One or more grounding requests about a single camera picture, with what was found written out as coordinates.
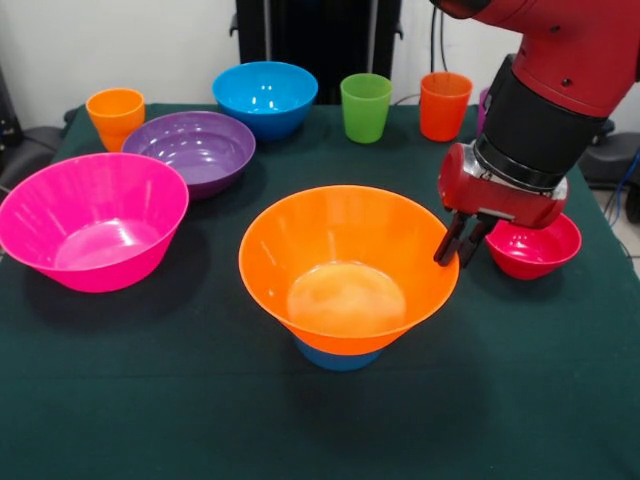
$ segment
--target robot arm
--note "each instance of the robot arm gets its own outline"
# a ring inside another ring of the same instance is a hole
[[[564,208],[566,173],[640,80],[640,2],[432,0],[456,18],[523,33],[485,102],[473,145],[455,144],[438,179],[455,211],[435,259],[465,266],[499,219],[543,228]],[[466,221],[478,225],[461,240]]]

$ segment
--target pink bowl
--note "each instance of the pink bowl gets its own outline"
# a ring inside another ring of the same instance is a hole
[[[569,217],[560,214],[540,230],[500,221],[486,241],[502,271],[519,280],[533,280],[575,257],[582,245],[582,235]]]
[[[158,266],[188,202],[185,181],[158,160],[129,153],[70,158],[7,196],[0,245],[74,290],[118,290]]]

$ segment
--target bowl rim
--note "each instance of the bowl rim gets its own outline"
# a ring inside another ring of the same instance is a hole
[[[227,173],[223,177],[208,178],[208,179],[205,179],[205,180],[203,180],[201,182],[197,182],[197,183],[196,182],[189,182],[189,183],[187,183],[187,186],[189,186],[189,187],[200,187],[200,186],[203,186],[203,185],[208,185],[210,183],[218,182],[218,181],[224,180],[226,178],[229,178],[232,175],[235,175],[236,173],[244,170],[247,167],[247,165],[253,159],[253,156],[256,153],[256,137],[253,134],[253,132],[251,131],[251,129],[249,127],[247,127],[244,123],[242,123],[240,120],[236,119],[236,118],[233,118],[233,117],[231,117],[229,115],[225,115],[224,113],[210,112],[208,110],[184,110],[184,111],[181,111],[181,112],[167,113],[165,115],[161,115],[159,117],[152,118],[148,122],[145,122],[140,128],[134,130],[133,132],[131,132],[131,134],[129,134],[127,139],[122,144],[122,153],[131,153],[133,155],[143,155],[145,157],[149,157],[149,158],[153,158],[154,160],[158,160],[158,161],[164,163],[165,165],[167,165],[164,161],[162,161],[162,160],[160,160],[160,159],[158,159],[158,158],[156,158],[154,156],[146,155],[144,153],[127,151],[126,150],[127,143],[129,142],[129,140],[134,135],[136,135],[138,132],[142,131],[147,125],[154,124],[156,121],[159,121],[161,119],[166,119],[167,117],[177,117],[177,116],[187,115],[187,114],[196,114],[196,115],[213,116],[213,117],[223,118],[225,121],[227,121],[229,123],[232,123],[232,124],[235,124],[240,129],[244,130],[246,133],[249,134],[249,138],[251,138],[251,145],[249,147],[249,150],[250,150],[249,155],[247,155],[247,158],[244,159],[242,161],[242,163],[235,170]],[[178,172],[180,172],[180,169],[178,167],[172,167],[171,165],[167,165],[167,166],[173,168],[174,170],[177,170]]]
[[[282,202],[285,201],[291,201],[292,199],[302,196],[302,195],[308,195],[311,192],[314,191],[320,191],[320,190],[346,190],[346,189],[357,189],[357,190],[368,190],[368,191],[375,191],[377,193],[381,193],[384,196],[388,196],[388,197],[396,197],[401,199],[404,202],[408,202],[410,204],[413,204],[415,206],[417,206],[420,210],[423,210],[424,213],[426,213],[429,217],[431,217],[433,220],[435,220],[437,222],[438,225],[440,225],[442,227],[442,235],[444,236],[444,233],[446,232],[447,228],[444,225],[444,223],[442,223],[442,221],[430,210],[428,210],[426,207],[420,205],[418,202],[411,200],[408,197],[405,197],[404,195],[400,195],[399,193],[395,193],[392,192],[390,190],[385,190],[383,188],[378,188],[378,187],[372,187],[372,186],[368,186],[368,185],[355,185],[355,184],[335,184],[335,185],[323,185],[323,186],[319,186],[319,187],[312,187],[312,188],[307,188],[305,190],[300,190],[298,192],[292,193],[291,195],[287,195],[283,198],[280,198],[279,200],[277,200],[276,202],[272,203],[271,205],[269,205],[267,208],[265,208],[262,212],[260,212],[258,214],[258,216],[256,216],[253,221],[251,222],[251,224],[249,224],[249,226],[247,227],[247,229],[245,230],[245,233],[242,236],[242,240],[240,242],[240,248],[238,251],[238,267],[240,270],[240,277],[242,279],[242,283],[244,284],[245,289],[249,292],[249,295],[251,295],[251,297],[253,298],[253,300],[258,304],[258,306],[260,306],[260,308],[262,308],[265,312],[267,312],[269,315],[271,315],[272,317],[276,318],[280,323],[282,323],[283,325],[287,326],[287,327],[291,327],[293,329],[297,329],[297,330],[301,330],[304,331],[306,333],[310,333],[312,335],[318,335],[320,337],[332,337],[332,338],[340,338],[340,339],[356,339],[356,338],[380,338],[380,337],[386,337],[389,335],[393,335],[393,334],[402,334],[403,332],[406,332],[408,330],[410,330],[411,328],[415,327],[416,325],[424,322],[425,320],[431,318],[438,310],[440,310],[440,308],[442,308],[442,306],[451,298],[451,295],[453,294],[453,291],[456,288],[456,285],[458,284],[458,280],[460,278],[460,263],[459,263],[459,259],[458,259],[458,255],[455,255],[453,260],[449,263],[449,265],[447,265],[446,267],[442,267],[442,268],[455,268],[456,272],[455,272],[455,276],[453,278],[453,281],[451,282],[451,286],[446,290],[446,295],[443,295],[442,300],[439,300],[438,302],[435,302],[433,305],[430,306],[429,309],[426,310],[426,312],[420,316],[420,318],[418,318],[418,320],[414,320],[412,322],[406,323],[404,325],[402,325],[401,327],[396,327],[393,328],[391,330],[385,330],[384,332],[380,332],[380,333],[376,333],[375,335],[366,335],[366,336],[357,336],[357,335],[328,335],[325,332],[320,332],[320,331],[316,331],[316,330],[312,330],[312,329],[307,329],[307,328],[303,328],[300,325],[296,325],[292,322],[290,322],[289,320],[283,318],[280,315],[276,315],[275,312],[273,312],[271,309],[267,308],[265,306],[265,304],[255,295],[254,291],[249,287],[249,283],[247,282],[247,277],[245,275],[244,269],[242,268],[243,265],[243,256],[244,256],[244,251],[245,251],[245,244],[247,241],[247,237],[249,236],[250,232],[255,228],[256,223],[263,217],[266,216],[272,209],[276,208],[277,205],[281,204]]]
[[[96,98],[98,95],[104,95],[105,93],[110,93],[110,92],[130,92],[130,93],[135,93],[138,98],[140,99],[140,103],[138,105],[136,105],[134,108],[132,108],[131,110],[128,110],[126,112],[120,112],[120,113],[99,113],[96,112],[94,109],[92,109],[89,104],[91,103],[91,100],[93,100],[94,98]],[[116,117],[123,117],[126,115],[131,115],[132,113],[138,111],[140,109],[140,107],[144,107],[144,94],[142,92],[140,92],[139,90],[136,90],[135,88],[127,88],[127,87],[113,87],[113,88],[105,88],[104,90],[100,90],[99,92],[94,93],[93,95],[91,95],[87,101],[84,103],[85,108],[87,109],[87,112],[95,117],[100,117],[100,118],[116,118]]]
[[[544,228],[549,228],[551,225],[553,225],[554,222],[557,222],[559,219],[562,219],[562,221],[564,221],[565,223],[567,223],[567,225],[570,226],[571,230],[576,234],[576,238],[577,238],[578,242],[576,244],[576,247],[574,249],[572,249],[572,251],[570,253],[568,253],[566,255],[563,255],[562,257],[560,257],[557,260],[546,261],[546,262],[536,262],[536,261],[533,261],[533,260],[528,260],[528,259],[525,259],[525,258],[522,258],[522,257],[517,257],[517,256],[514,256],[514,255],[511,255],[510,253],[504,251],[502,248],[500,248],[498,246],[498,244],[493,239],[493,236],[492,236],[493,232],[491,232],[489,235],[487,235],[485,237],[485,240],[487,242],[487,245],[489,245],[490,249],[492,249],[492,250],[504,255],[505,257],[508,257],[510,259],[513,259],[513,260],[516,260],[517,262],[519,262],[522,265],[540,266],[540,267],[559,266],[559,265],[562,265],[564,263],[567,263],[569,260],[571,260],[573,257],[575,257],[578,254],[578,252],[580,252],[580,249],[582,248],[582,233],[580,232],[580,229],[575,224],[575,222],[573,220],[571,220],[571,218],[569,218],[568,215],[565,215],[564,213],[560,213],[560,215],[558,215],[558,218],[556,218],[550,225],[547,225],[547,227],[544,227]],[[502,220],[500,223],[502,225],[510,226],[510,224],[508,222],[505,222],[504,220]]]
[[[174,228],[170,229],[164,235],[159,237],[155,242],[153,242],[152,244],[148,245],[144,250],[142,250],[141,252],[138,252],[135,255],[132,255],[129,258],[126,258],[124,260],[118,260],[117,262],[105,263],[104,265],[98,265],[98,266],[93,266],[93,267],[89,267],[89,268],[59,268],[59,267],[54,267],[54,266],[38,264],[38,263],[35,263],[35,262],[31,262],[31,261],[25,261],[23,258],[21,258],[20,255],[14,254],[11,251],[11,249],[8,249],[6,247],[6,245],[4,244],[4,242],[2,242],[2,227],[0,227],[0,246],[2,246],[4,251],[7,254],[9,254],[9,256],[12,257],[14,260],[22,263],[23,265],[26,265],[28,267],[34,268],[36,270],[44,270],[44,271],[47,271],[47,272],[78,273],[78,272],[89,272],[89,271],[99,270],[99,269],[106,268],[106,267],[111,267],[111,266],[114,266],[114,265],[119,265],[119,264],[121,264],[123,262],[131,260],[132,258],[135,258],[135,257],[137,257],[139,255],[142,255],[145,252],[148,252],[149,250],[155,248],[156,246],[158,246],[159,244],[164,242],[167,239],[167,237],[170,237],[171,235],[174,234],[174,232],[180,226],[180,224],[182,223],[182,220],[184,219],[184,216],[187,213],[187,209],[189,208],[189,189],[187,188],[187,184],[184,181],[184,179],[182,178],[182,176],[175,169],[169,167],[168,165],[166,165],[165,163],[163,163],[163,162],[161,162],[159,160],[156,160],[155,158],[147,157],[146,155],[139,155],[139,154],[136,154],[136,153],[125,153],[125,152],[89,153],[89,154],[86,154],[86,155],[79,155],[77,157],[70,157],[70,158],[67,158],[65,160],[61,160],[60,162],[54,163],[53,165],[49,165],[49,166],[43,168],[42,170],[39,170],[36,173],[28,176],[27,178],[22,180],[18,185],[16,185],[11,190],[11,193],[9,193],[6,196],[6,198],[2,201],[2,203],[0,204],[0,218],[2,218],[4,210],[6,208],[8,208],[8,207],[6,207],[6,205],[9,204],[9,200],[11,199],[11,197],[17,191],[19,191],[20,188],[23,188],[24,185],[27,185],[30,182],[32,182],[33,179],[35,179],[35,178],[37,178],[37,177],[39,177],[41,175],[46,175],[51,170],[54,170],[54,169],[57,169],[57,168],[61,168],[62,166],[64,166],[67,163],[78,163],[79,161],[88,161],[86,159],[89,159],[89,158],[113,157],[113,156],[119,156],[119,155],[125,155],[127,157],[139,157],[140,160],[144,160],[145,162],[158,163],[158,164],[162,165],[162,168],[169,169],[171,171],[171,174],[176,176],[176,178],[179,179],[179,183],[182,185],[182,189],[183,189],[184,202],[183,202],[182,212],[180,212],[180,214],[178,215],[178,219],[176,221],[176,226]]]
[[[219,82],[221,81],[221,79],[223,79],[224,77],[231,75],[233,72],[236,72],[238,70],[242,70],[242,69],[247,69],[247,68],[252,68],[256,65],[264,65],[264,64],[268,64],[268,65],[280,65],[280,66],[284,66],[287,68],[291,68],[293,70],[297,70],[301,73],[303,73],[304,76],[306,76],[307,78],[311,79],[312,83],[313,83],[313,94],[310,96],[309,99],[305,100],[304,102],[302,102],[300,105],[294,107],[294,108],[289,108],[287,110],[282,110],[282,111],[266,111],[266,112],[251,112],[251,111],[247,111],[247,110],[238,110],[237,108],[233,108],[228,106],[226,103],[223,103],[220,101],[220,99],[218,98],[218,95],[216,95],[216,84],[219,85]],[[226,69],[224,72],[222,72],[220,75],[218,75],[215,80],[213,81],[213,84],[211,85],[211,92],[213,93],[213,97],[216,100],[217,104],[220,105],[220,107],[225,108],[227,110],[231,110],[233,112],[237,112],[243,115],[255,115],[255,116],[259,116],[259,115],[269,115],[269,116],[275,116],[275,115],[282,115],[285,113],[290,113],[293,111],[298,110],[299,108],[303,108],[307,105],[309,105],[310,103],[313,103],[313,101],[315,100],[316,96],[318,95],[318,79],[308,70],[306,70],[305,68],[302,68],[298,65],[294,65],[293,63],[287,63],[287,62],[278,62],[278,61],[274,61],[274,60],[259,60],[259,61],[255,61],[255,62],[245,62],[245,63],[240,63],[238,65],[234,65],[231,68]]]

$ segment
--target green cup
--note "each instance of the green cup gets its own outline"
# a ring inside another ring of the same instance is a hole
[[[356,73],[340,83],[347,137],[357,143],[380,140],[387,123],[391,81],[375,73]]]

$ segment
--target bowl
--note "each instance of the bowl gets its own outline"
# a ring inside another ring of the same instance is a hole
[[[313,75],[282,62],[243,63],[213,82],[224,113],[246,124],[258,140],[280,140],[304,121],[318,93]]]
[[[575,223],[560,214],[549,226],[536,230],[500,221],[486,236],[494,261],[519,280],[548,275],[575,257],[582,236]]]
[[[360,368],[453,292],[457,257],[446,267],[433,261],[445,232],[427,209],[389,191],[304,190],[251,223],[240,274],[306,358],[332,370]]]
[[[145,123],[122,151],[156,158],[175,168],[191,200],[229,187],[253,157],[256,140],[243,123],[214,112],[179,112]]]
[[[0,205],[0,245],[82,292],[128,287],[162,260],[187,211],[182,177],[153,158],[70,158],[23,180]]]

